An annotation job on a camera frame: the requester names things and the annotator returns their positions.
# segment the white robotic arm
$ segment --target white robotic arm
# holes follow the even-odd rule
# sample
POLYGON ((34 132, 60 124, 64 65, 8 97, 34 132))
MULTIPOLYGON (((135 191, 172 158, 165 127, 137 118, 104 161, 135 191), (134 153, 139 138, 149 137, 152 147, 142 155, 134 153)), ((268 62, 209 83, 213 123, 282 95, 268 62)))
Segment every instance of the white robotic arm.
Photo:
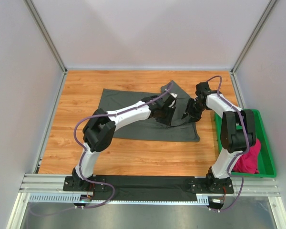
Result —
MULTIPOLYGON (((82 159, 82 174, 84 177, 91 177, 93 175, 93 170, 95 163, 101 153, 105 148, 107 148, 113 137, 113 133, 118 129, 126 126, 130 123, 145 120, 148 118, 155 118, 158 122, 170 125, 171 120, 175 110, 175 102, 177 94, 168 93, 166 97, 151 103, 150 105, 144 105, 146 102, 150 101, 152 97, 147 97, 141 101, 135 103, 134 105, 122 108, 116 111, 107 111, 104 114, 117 114, 115 116, 106 117, 106 120, 91 119, 87 125, 84 127, 84 146, 86 147, 86 153, 82 159), (129 110, 130 108, 136 108, 126 113, 120 114, 123 111, 129 110), (111 125, 109 128, 104 128, 104 125, 111 125), (102 134, 101 131, 105 131, 109 134, 102 134), (95 147, 99 142, 104 141, 104 147, 95 147)), ((103 113, 103 110, 97 110, 96 113, 103 113)), ((76 174, 80 176, 79 164, 75 167, 76 174)))
POLYGON ((208 82, 196 85, 195 99, 189 99, 184 116, 190 115, 194 121, 199 121, 202 111, 214 110, 222 118, 221 138, 223 148, 215 164, 210 168, 207 176, 212 180, 224 180, 230 177, 231 171, 246 150, 246 140, 242 128, 245 128, 249 146, 255 145, 255 121, 251 110, 243 110, 232 105, 218 91, 212 91, 208 82), (245 126, 241 126, 238 110, 242 115, 245 126))

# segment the metal floor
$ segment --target metal floor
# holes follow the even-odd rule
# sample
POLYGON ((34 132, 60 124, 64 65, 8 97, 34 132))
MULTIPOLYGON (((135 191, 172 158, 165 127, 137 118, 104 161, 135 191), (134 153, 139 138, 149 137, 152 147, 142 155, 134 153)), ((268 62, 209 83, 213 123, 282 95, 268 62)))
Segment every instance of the metal floor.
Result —
MULTIPOLYGON (((228 206, 233 197, 226 198, 228 206)), ((72 204, 33 203, 38 214, 53 213, 72 204)), ((267 197, 241 197, 223 213, 204 206, 107 204, 96 209, 70 210, 49 217, 26 212, 22 229, 276 229, 267 197)))

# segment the pink cloth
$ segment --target pink cloth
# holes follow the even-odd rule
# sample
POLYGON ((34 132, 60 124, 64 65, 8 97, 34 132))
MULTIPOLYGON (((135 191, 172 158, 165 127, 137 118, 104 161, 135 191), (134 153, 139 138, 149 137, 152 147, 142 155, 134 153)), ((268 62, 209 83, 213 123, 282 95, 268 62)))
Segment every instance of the pink cloth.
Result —
POLYGON ((249 151, 238 159, 233 171, 238 173, 259 173, 258 154, 261 151, 261 147, 261 142, 256 139, 256 144, 250 147, 249 151))

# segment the robotic arm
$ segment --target robotic arm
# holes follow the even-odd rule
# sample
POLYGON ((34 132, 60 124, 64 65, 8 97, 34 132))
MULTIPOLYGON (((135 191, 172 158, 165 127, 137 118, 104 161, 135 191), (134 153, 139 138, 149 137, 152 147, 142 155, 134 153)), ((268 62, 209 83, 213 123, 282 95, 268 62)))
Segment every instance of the robotic arm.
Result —
POLYGON ((206 178, 210 184, 225 182, 247 148, 242 128, 246 130, 249 146, 256 143, 254 114, 251 110, 243 110, 236 106, 233 106, 233 109, 220 92, 210 90, 208 82, 196 85, 196 95, 195 99, 189 99, 184 117, 189 115, 197 122, 201 119, 202 111, 207 109, 214 110, 222 118, 220 141, 223 148, 206 178), (235 109, 240 111, 243 117, 245 126, 242 128, 235 109))
MULTIPOLYGON (((83 128, 83 140, 86 150, 82 152, 85 155, 81 162, 81 172, 85 178, 93 179, 95 163, 100 153, 110 145, 113 134, 118 129, 133 122, 149 118, 155 118, 159 123, 171 125, 177 94, 167 92, 161 99, 150 103, 156 97, 143 98, 134 105, 116 111, 105 112, 100 108, 94 112, 93 115, 112 114, 112 116, 91 118, 83 128)), ((68 181, 68 183, 81 191, 88 189, 89 183, 85 182, 80 174, 80 163, 73 169, 72 180, 68 181)))

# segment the fabric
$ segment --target fabric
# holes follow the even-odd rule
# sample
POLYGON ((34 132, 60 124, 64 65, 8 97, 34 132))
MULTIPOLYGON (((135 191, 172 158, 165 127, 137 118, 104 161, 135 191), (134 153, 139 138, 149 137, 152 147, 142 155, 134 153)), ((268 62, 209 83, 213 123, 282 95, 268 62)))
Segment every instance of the fabric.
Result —
MULTIPOLYGON (((163 92, 165 88, 166 85, 161 87, 161 91, 163 92)), ((189 123, 189 117, 181 120, 190 96, 174 81, 171 92, 178 94, 171 126, 158 123, 151 118, 122 127, 114 133, 114 137, 149 141, 199 142, 196 124, 189 123)), ((105 111, 118 110, 153 95, 159 94, 103 89, 99 108, 105 111)))
POLYGON ((250 147, 249 151, 238 159, 233 171, 238 173, 259 173, 258 154, 261 151, 261 148, 261 142, 256 139, 256 144, 250 147))

